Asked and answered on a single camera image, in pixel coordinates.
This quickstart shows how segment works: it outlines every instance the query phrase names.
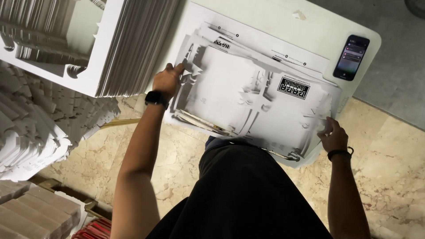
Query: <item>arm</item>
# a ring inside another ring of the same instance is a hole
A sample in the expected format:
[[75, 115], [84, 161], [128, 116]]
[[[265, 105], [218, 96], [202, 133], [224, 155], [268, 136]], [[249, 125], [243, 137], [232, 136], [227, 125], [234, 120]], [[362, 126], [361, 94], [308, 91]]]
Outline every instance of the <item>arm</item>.
[[[168, 101], [183, 70], [170, 63], [155, 75], [153, 90]], [[159, 222], [155, 193], [150, 183], [158, 152], [159, 131], [165, 108], [149, 104], [140, 119], [118, 173], [114, 195], [111, 239], [145, 238]]]
[[[347, 150], [348, 136], [338, 121], [327, 118], [332, 129], [318, 134], [326, 152]], [[368, 221], [347, 156], [332, 157], [331, 186], [328, 199], [329, 230], [334, 239], [370, 238]]]

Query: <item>person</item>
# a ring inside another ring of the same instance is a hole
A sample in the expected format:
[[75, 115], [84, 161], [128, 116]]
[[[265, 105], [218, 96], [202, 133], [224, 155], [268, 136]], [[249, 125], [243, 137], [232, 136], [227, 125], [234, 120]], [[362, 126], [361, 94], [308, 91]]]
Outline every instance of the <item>person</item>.
[[[153, 91], [169, 102], [182, 64], [155, 75]], [[278, 163], [250, 145], [209, 140], [190, 195], [160, 220], [150, 183], [162, 104], [148, 104], [119, 170], [112, 216], [112, 239], [135, 238], [370, 238], [368, 222], [351, 171], [348, 136], [338, 122], [318, 134], [331, 157], [329, 231]]]

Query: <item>hand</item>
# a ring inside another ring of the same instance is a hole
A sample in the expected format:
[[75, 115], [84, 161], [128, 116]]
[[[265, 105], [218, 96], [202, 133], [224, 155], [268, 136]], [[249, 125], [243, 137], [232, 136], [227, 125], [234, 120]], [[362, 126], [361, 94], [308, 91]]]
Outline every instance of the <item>hand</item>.
[[152, 90], [161, 92], [165, 99], [169, 102], [176, 93], [177, 79], [183, 70], [184, 66], [181, 63], [176, 67], [173, 67], [171, 63], [168, 63], [165, 70], [159, 72], [153, 77]]
[[341, 128], [338, 121], [331, 117], [326, 117], [331, 128], [326, 130], [324, 133], [318, 133], [320, 140], [322, 141], [323, 148], [326, 152], [330, 152], [335, 149], [347, 150], [348, 135], [345, 130]]

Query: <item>black shirt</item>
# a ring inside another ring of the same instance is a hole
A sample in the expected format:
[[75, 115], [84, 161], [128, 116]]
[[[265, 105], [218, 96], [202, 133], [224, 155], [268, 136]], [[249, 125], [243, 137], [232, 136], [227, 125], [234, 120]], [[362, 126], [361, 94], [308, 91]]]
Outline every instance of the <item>black shirt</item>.
[[332, 238], [303, 195], [265, 151], [218, 146], [199, 180], [147, 238]]

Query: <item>smartphone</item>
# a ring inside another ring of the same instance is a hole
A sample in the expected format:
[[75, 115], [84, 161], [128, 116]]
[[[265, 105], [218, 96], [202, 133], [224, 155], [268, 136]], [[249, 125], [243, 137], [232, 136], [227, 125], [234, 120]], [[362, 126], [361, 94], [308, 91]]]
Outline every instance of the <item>smartphone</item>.
[[356, 76], [357, 69], [363, 60], [369, 43], [370, 40], [367, 38], [355, 35], [349, 36], [334, 70], [334, 77], [352, 81]]

